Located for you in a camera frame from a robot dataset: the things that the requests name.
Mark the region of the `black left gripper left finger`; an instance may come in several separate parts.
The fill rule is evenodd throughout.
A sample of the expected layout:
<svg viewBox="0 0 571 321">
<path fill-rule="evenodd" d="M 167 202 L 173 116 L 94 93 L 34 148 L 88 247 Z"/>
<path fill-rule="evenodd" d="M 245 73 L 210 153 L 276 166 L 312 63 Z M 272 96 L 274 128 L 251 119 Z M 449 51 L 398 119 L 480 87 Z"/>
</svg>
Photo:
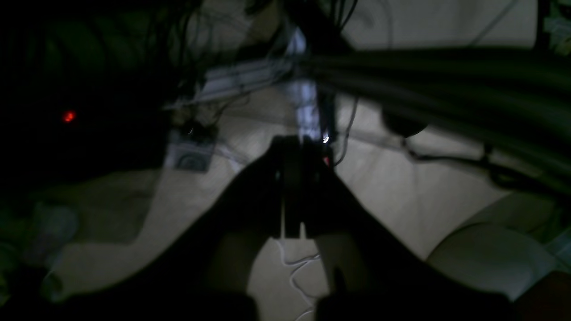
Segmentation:
<svg viewBox="0 0 571 321">
<path fill-rule="evenodd" d="M 253 262 L 281 232 L 286 137 L 245 167 L 212 207 L 147 266 L 110 287 L 52 303 L 45 272 L 26 268 L 3 321 L 257 321 L 246 293 Z"/>
</svg>

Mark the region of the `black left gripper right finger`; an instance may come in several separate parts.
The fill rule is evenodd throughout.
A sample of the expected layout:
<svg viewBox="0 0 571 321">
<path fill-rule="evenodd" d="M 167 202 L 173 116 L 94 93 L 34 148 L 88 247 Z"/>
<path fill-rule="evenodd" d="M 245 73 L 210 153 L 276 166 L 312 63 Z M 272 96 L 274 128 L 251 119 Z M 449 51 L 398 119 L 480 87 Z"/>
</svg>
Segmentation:
<svg viewBox="0 0 571 321">
<path fill-rule="evenodd" d="M 330 294 L 318 321 L 516 321 L 505 295 L 476 290 L 412 253 L 357 200 L 305 137 L 301 222 L 320 252 Z"/>
</svg>

